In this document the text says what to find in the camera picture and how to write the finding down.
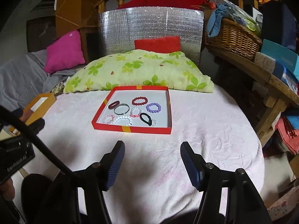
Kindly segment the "person's left hand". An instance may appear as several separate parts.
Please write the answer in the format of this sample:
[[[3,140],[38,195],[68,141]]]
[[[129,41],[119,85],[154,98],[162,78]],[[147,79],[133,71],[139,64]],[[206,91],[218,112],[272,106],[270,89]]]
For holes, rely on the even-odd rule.
[[[9,178],[5,183],[0,186],[1,195],[7,201],[12,201],[15,197],[15,188],[13,180]]]

